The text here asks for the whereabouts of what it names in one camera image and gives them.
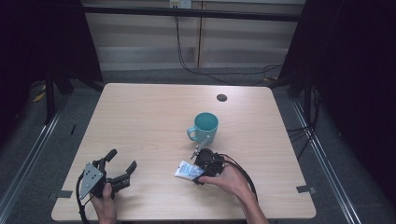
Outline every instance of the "mug handle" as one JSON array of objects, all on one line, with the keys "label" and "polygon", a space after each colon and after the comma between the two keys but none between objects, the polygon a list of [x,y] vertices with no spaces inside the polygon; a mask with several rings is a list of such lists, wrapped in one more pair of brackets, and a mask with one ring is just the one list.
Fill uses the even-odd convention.
[{"label": "mug handle", "polygon": [[197,130],[197,129],[196,129],[195,127],[190,127],[190,128],[187,130],[187,135],[189,136],[189,138],[190,138],[191,141],[197,141],[197,140],[198,140],[197,137],[196,137],[196,135],[195,135],[194,137],[191,137],[191,133],[195,132],[196,130]]}]

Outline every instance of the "black curtain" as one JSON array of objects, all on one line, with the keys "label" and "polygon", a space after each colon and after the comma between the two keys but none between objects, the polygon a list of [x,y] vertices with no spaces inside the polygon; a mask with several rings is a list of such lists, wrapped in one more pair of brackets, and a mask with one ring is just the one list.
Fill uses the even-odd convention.
[{"label": "black curtain", "polygon": [[78,0],[0,3],[1,142],[7,140],[33,82],[54,78],[103,81],[85,14],[49,9]]},{"label": "black curtain", "polygon": [[356,157],[396,204],[396,2],[305,2],[279,78],[315,85]]}]

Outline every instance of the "metal rail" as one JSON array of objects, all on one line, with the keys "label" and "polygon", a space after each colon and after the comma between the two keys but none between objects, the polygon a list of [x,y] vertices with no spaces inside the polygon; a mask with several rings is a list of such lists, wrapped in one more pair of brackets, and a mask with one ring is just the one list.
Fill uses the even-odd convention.
[{"label": "metal rail", "polygon": [[[300,120],[303,127],[307,127],[307,122],[304,118],[304,111],[300,103],[293,101],[294,109],[296,110],[298,119]],[[347,192],[344,190],[344,187],[341,185],[340,180],[338,179],[337,174],[332,168],[332,164],[329,161],[323,147],[321,146],[317,136],[310,129],[306,129],[306,135],[310,138],[311,146],[314,149],[314,152],[318,158],[320,166],[329,181],[330,187],[332,188],[332,192],[339,203],[341,210],[343,211],[346,220],[350,224],[361,224],[361,220],[359,219],[358,213],[356,212],[355,206],[350,201],[347,196]]]},{"label": "metal rail", "polygon": [[47,144],[58,120],[61,112],[66,106],[68,101],[68,96],[65,96],[61,101],[61,105],[55,113],[53,119],[44,126],[40,135],[38,136],[35,144],[30,150],[29,155],[18,171],[17,175],[12,180],[11,185],[8,187],[8,190],[4,194],[4,197],[0,202],[0,224],[4,224],[7,221],[9,214],[11,213],[12,208],[15,205],[15,202],[18,200],[18,197],[21,194],[23,186],[25,185],[29,174],[32,172],[35,163],[37,162],[41,152],[43,151],[44,146]]},{"label": "metal rail", "polygon": [[148,15],[148,16],[178,16],[178,17],[198,17],[198,18],[218,18],[236,19],[252,21],[299,21],[300,15],[292,14],[271,14],[254,12],[219,11],[206,9],[185,9],[167,7],[114,7],[105,5],[84,4],[82,6],[43,6],[42,10],[76,10],[88,13],[108,13],[127,15]]}]

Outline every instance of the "wooden table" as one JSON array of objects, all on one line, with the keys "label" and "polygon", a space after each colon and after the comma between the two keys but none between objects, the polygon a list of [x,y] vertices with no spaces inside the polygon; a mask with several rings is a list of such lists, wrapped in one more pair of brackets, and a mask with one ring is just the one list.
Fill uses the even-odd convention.
[{"label": "wooden table", "polygon": [[[219,101],[218,94],[228,100]],[[119,153],[106,164],[107,177],[125,174],[137,162],[131,187],[116,194],[119,220],[244,218],[235,197],[174,177],[180,161],[190,161],[195,150],[186,131],[204,111],[219,118],[215,140],[207,147],[244,167],[268,218],[315,216],[310,194],[296,189],[305,185],[304,177],[274,96],[264,87],[107,84],[63,190],[75,191],[86,162],[116,148]],[[97,219],[91,203],[86,213]],[[57,200],[52,217],[80,220],[75,192]]]}]

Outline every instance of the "white wall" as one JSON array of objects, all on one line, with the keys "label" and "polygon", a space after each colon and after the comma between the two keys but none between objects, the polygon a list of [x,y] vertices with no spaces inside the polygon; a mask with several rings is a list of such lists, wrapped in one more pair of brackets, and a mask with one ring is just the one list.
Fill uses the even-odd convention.
[{"label": "white wall", "polygon": [[[192,8],[299,15],[303,3],[193,1]],[[163,0],[82,0],[82,4],[169,7],[169,1]],[[86,17],[102,70],[181,67],[175,18],[94,13],[87,13]],[[296,22],[285,21],[179,18],[183,59],[188,67],[260,67],[279,63],[287,53],[295,27]]]}]

